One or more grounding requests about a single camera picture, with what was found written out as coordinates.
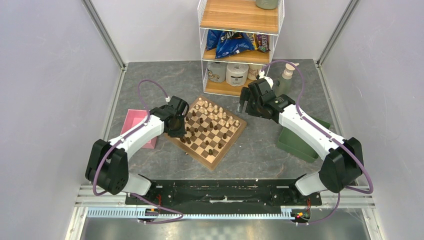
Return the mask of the green jar top shelf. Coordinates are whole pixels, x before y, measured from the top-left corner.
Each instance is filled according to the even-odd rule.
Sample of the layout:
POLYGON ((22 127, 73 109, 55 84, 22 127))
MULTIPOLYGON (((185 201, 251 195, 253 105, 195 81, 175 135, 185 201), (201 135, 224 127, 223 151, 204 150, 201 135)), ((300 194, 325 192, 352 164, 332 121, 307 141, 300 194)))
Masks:
POLYGON ((264 10, 274 10, 278 7, 279 0, 256 0, 255 4, 264 10))

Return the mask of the white cup right shelf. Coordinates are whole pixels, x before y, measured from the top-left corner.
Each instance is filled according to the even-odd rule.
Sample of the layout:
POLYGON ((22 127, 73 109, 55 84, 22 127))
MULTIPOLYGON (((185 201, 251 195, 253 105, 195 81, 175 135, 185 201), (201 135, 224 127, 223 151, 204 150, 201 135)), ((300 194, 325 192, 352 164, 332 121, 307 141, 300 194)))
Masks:
POLYGON ((257 76, 259 75, 259 72, 262 69, 262 67, 263 67, 262 65, 258 65, 258 64, 249 64, 247 78, 249 80, 255 80, 257 76))

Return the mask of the brown candy bag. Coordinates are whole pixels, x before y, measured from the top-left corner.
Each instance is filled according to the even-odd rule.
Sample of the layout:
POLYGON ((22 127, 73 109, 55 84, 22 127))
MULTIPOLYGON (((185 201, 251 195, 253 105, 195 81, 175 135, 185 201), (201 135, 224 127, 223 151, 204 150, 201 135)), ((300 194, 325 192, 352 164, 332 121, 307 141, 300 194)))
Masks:
POLYGON ((253 34, 253 46, 256 51, 268 53, 270 51, 269 36, 266 34, 253 34))

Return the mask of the blue chips bag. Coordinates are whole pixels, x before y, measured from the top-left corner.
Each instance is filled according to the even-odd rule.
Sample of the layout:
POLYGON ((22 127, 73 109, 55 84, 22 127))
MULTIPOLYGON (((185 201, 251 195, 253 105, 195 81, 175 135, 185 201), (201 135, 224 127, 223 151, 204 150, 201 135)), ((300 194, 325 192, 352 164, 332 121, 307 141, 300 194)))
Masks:
POLYGON ((210 29, 207 33, 205 50, 215 50, 215 58, 222 59, 245 51, 253 51, 255 47, 244 32, 210 29))

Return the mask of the white toilet paper roll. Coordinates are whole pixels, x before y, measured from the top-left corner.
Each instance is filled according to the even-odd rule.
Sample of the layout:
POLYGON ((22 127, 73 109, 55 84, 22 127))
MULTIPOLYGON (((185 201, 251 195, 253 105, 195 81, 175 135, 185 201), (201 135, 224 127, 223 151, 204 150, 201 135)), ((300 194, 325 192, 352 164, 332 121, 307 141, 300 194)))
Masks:
POLYGON ((242 86, 247 81, 249 65, 244 63, 228 63, 225 81, 233 87, 242 86))

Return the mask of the pink plastic bin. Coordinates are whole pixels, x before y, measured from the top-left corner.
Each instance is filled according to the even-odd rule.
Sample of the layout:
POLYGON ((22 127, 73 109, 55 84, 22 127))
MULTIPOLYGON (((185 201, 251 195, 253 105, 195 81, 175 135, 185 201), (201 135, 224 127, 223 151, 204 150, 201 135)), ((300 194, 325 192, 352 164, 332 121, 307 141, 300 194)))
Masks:
MULTIPOLYGON (((131 128, 133 128, 135 125, 140 123, 144 118, 147 116, 146 110, 141 109, 129 109, 127 111, 123 127, 121 129, 120 134, 123 135, 127 131, 129 131, 131 128)), ((157 137, 152 138, 149 140, 142 148, 143 149, 154 149, 157 143, 157 137)))

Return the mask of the green soap pump bottle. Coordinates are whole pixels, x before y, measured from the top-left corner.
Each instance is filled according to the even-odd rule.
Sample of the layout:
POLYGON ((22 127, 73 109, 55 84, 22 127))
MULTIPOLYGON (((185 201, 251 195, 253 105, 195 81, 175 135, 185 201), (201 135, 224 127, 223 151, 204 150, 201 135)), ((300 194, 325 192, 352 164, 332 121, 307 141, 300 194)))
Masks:
POLYGON ((274 93, 275 95, 287 95, 290 92, 293 72, 295 71, 295 67, 289 63, 285 64, 285 69, 282 72, 281 76, 276 80, 274 85, 274 93))

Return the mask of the green plastic bin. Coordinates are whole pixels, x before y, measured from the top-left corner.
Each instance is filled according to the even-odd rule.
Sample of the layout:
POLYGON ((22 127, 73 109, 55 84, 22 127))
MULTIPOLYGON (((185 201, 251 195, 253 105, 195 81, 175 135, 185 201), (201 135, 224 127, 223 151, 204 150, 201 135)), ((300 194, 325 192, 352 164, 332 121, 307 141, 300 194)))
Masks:
POLYGON ((307 163, 324 160, 333 143, 326 134, 331 133, 318 121, 310 118, 286 117, 281 121, 283 130, 277 140, 277 147, 307 163))

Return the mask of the wooden chess board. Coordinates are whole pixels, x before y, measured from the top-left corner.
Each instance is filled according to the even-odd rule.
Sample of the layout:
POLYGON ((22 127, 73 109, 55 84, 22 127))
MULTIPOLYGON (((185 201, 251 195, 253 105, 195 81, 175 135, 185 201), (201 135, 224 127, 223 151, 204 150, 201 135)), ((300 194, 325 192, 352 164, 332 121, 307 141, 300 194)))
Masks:
POLYGON ((185 117, 185 136, 166 138, 189 156, 214 170, 247 126, 229 110, 199 96, 185 117))

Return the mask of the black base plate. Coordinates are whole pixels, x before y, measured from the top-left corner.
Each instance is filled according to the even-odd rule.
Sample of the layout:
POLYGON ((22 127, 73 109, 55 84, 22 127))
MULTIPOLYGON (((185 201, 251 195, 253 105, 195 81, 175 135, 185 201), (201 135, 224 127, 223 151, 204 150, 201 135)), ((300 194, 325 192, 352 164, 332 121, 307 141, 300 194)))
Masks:
POLYGON ((278 214, 282 206, 321 206, 321 195, 301 195, 294 179, 153 180, 144 196, 185 215, 278 214))

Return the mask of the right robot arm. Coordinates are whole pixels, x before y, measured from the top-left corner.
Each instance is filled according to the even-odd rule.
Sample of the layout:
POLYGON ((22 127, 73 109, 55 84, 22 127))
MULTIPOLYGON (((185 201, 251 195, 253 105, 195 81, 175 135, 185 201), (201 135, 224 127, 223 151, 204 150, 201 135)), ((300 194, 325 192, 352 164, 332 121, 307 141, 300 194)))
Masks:
POLYGON ((364 174, 362 146, 357 139, 345 139, 323 127, 287 95, 276 96, 269 80, 259 78, 243 87, 239 110, 292 131, 323 160, 318 172, 301 176, 288 191, 292 203, 300 205, 315 192, 339 193, 364 174))

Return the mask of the white printed mug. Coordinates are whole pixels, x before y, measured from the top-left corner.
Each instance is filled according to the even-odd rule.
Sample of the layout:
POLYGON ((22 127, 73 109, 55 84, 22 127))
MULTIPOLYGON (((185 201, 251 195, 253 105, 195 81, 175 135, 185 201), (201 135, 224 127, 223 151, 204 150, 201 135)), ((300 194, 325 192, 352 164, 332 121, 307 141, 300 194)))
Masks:
POLYGON ((227 63, 209 62, 207 65, 207 78, 211 82, 222 83, 226 79, 227 63))

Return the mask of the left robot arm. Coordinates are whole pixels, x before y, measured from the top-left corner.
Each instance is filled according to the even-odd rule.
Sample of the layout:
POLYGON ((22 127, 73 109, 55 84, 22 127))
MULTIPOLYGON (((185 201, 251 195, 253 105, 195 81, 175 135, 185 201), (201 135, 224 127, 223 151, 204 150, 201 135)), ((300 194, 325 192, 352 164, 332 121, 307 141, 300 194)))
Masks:
POLYGON ((151 180, 140 174, 130 174, 128 162, 145 144, 163 133, 172 138, 185 136, 188 103, 177 96, 167 97, 166 102, 150 110, 140 123, 125 133, 93 143, 85 170, 85 178, 93 187, 101 187, 112 195, 137 194, 147 205, 156 200, 157 191, 151 187, 151 180))

